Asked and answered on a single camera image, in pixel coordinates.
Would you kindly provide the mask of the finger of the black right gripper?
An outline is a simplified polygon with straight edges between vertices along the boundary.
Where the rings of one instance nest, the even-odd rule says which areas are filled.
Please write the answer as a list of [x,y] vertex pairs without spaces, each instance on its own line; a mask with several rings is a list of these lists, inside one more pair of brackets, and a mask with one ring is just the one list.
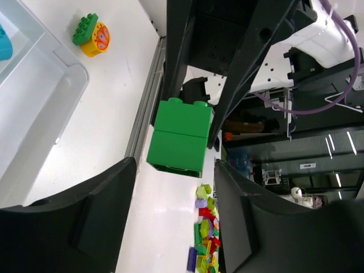
[[287,15],[295,9],[298,1],[258,1],[244,37],[234,54],[220,100],[210,127],[208,147],[212,148],[218,132],[228,115],[233,101],[239,101],[251,87],[265,56]]
[[162,99],[177,97],[184,82],[195,24],[195,1],[167,1],[166,64]]

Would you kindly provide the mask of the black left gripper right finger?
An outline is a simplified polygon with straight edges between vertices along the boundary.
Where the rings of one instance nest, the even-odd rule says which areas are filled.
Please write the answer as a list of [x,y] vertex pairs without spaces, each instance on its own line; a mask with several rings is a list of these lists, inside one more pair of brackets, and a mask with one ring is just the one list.
[[362,272],[363,201],[295,204],[217,160],[220,236],[227,272]]

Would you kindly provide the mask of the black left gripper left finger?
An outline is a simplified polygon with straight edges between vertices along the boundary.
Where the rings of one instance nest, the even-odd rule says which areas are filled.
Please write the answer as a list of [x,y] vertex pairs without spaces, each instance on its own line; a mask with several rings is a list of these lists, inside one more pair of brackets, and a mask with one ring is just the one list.
[[58,194],[1,209],[1,271],[114,272],[136,172],[126,157]]

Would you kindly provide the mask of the yellow orange printed lego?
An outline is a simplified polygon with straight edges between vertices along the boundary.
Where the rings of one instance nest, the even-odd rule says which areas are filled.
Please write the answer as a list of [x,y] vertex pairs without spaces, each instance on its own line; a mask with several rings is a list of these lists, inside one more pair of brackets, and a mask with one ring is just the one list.
[[108,27],[102,22],[97,22],[91,38],[80,45],[80,48],[87,57],[95,57],[108,50],[110,41],[111,34]]

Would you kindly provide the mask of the green lego plate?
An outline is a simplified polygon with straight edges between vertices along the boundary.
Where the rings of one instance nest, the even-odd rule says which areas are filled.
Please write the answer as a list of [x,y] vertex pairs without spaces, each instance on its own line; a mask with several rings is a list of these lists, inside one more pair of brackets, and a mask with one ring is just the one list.
[[80,46],[81,44],[86,43],[91,38],[97,21],[98,15],[96,13],[83,16],[80,19],[75,33],[72,36],[73,44],[76,46]]

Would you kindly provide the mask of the green lego block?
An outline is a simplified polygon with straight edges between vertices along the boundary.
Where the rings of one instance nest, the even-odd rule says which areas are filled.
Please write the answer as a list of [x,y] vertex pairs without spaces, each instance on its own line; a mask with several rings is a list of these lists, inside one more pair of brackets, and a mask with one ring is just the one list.
[[172,97],[160,101],[154,129],[168,133],[207,138],[212,119],[212,108],[204,101],[186,104]]
[[206,145],[206,138],[155,130],[146,161],[158,171],[201,178]]

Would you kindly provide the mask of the teal square lego block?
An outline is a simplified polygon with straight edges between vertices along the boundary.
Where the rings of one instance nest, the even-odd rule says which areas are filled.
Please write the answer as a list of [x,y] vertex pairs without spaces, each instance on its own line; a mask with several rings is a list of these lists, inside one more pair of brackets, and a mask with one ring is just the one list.
[[9,60],[13,56],[13,46],[6,31],[0,26],[0,61]]

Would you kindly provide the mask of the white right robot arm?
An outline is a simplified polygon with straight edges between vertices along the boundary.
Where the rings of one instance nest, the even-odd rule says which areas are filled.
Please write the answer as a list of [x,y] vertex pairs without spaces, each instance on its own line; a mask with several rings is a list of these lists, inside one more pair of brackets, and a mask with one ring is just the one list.
[[338,74],[355,81],[363,63],[356,28],[328,1],[168,1],[162,99],[179,95],[190,66],[224,76],[212,148],[250,93],[310,87]]

